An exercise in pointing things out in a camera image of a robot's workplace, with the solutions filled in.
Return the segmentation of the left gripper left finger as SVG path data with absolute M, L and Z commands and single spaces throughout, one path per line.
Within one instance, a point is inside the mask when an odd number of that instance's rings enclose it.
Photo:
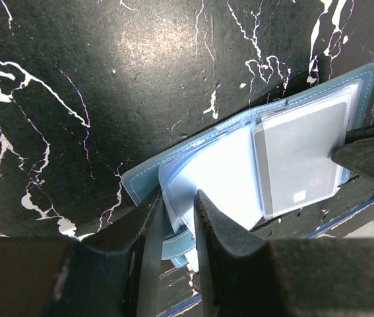
M 0 316 L 155 316 L 164 202 L 153 189 L 85 238 L 0 238 Z

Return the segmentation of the blue leather card holder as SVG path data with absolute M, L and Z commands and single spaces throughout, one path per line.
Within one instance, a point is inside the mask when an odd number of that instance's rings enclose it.
M 135 204 L 154 188 L 162 191 L 169 232 L 162 259 L 198 270 L 193 216 L 198 190 L 245 229 L 270 220 L 262 214 L 253 141 L 253 129 L 263 118 L 308 104 L 345 101 L 350 106 L 347 133 L 362 126 L 373 84 L 374 63 L 368 63 L 299 94 L 240 112 L 126 171 L 122 183 Z M 350 177 L 348 169 L 339 167 L 335 194 Z

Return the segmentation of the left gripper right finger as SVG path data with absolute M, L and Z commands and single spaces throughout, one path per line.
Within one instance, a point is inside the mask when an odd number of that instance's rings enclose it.
M 374 316 L 374 238 L 269 239 L 194 198 L 205 316 Z

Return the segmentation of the grey card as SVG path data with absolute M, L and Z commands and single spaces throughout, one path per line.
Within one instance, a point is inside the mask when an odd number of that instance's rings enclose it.
M 263 118 L 253 129 L 262 214 L 271 219 L 332 197 L 341 168 L 332 161 L 343 144 L 349 104 L 308 104 Z

